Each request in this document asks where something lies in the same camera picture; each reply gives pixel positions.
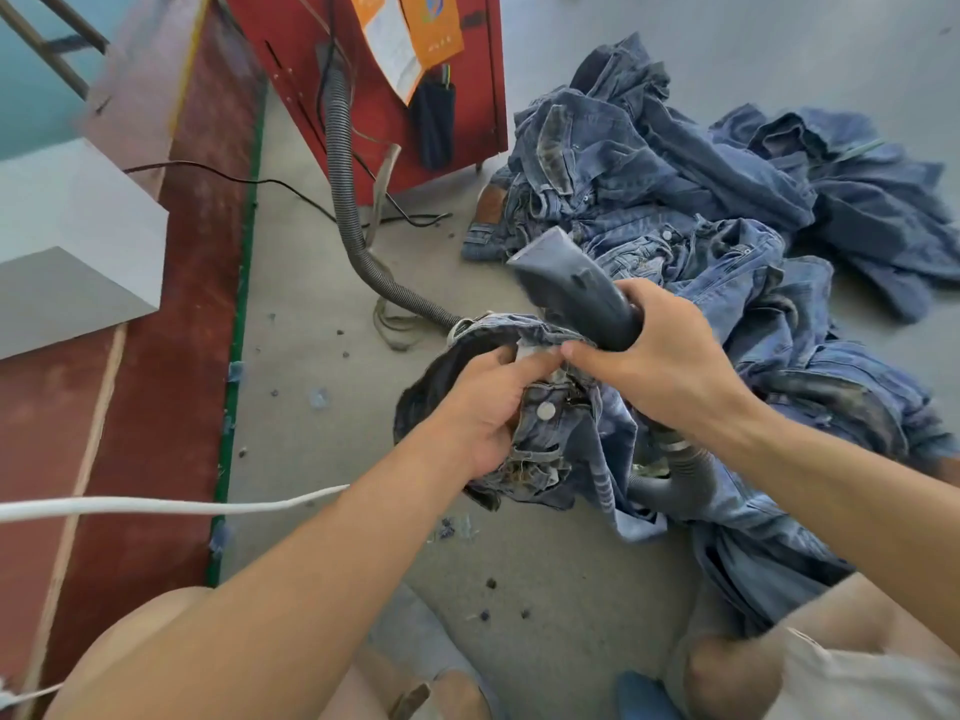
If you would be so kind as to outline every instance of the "teal wall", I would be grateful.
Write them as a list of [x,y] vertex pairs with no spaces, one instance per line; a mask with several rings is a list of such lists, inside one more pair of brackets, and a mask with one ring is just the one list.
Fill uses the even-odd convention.
[[[73,30],[38,0],[9,0],[45,39]],[[112,40],[135,0],[66,0]],[[103,65],[103,56],[88,48],[66,59],[88,83]],[[80,97],[47,67],[5,22],[0,22],[0,159],[74,138],[84,110]]]

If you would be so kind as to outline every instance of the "orange booklet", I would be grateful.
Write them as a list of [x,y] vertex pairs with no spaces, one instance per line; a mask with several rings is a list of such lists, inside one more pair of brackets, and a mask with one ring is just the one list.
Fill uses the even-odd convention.
[[424,71],[464,48],[457,0],[351,0],[373,59],[410,104]]

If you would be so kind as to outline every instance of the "hand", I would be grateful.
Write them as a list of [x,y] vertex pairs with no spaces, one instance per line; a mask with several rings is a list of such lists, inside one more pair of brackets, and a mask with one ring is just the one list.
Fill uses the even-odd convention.
[[434,412],[426,419],[436,440],[452,442],[466,455],[469,479],[496,470],[513,441],[507,426],[521,406],[523,390],[560,367],[556,349],[514,361],[510,346],[470,359]]
[[616,286],[643,310],[643,331],[622,353],[569,340],[561,353],[618,390],[642,414],[705,444],[716,420],[759,402],[734,371],[696,305],[644,278]]

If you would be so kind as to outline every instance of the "person's right hand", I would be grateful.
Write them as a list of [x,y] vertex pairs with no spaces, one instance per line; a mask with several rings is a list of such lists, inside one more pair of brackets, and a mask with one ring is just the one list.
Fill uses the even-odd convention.
[[569,340],[560,352],[570,364],[617,389],[651,420],[701,444],[717,420],[759,402],[696,305],[644,278],[616,286],[643,310],[640,337],[622,353]]

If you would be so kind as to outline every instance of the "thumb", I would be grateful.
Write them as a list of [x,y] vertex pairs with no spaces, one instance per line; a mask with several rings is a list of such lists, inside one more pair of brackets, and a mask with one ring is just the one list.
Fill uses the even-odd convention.
[[599,351],[581,340],[564,341],[559,352],[577,369],[607,384],[612,380],[610,377],[616,373],[618,354]]

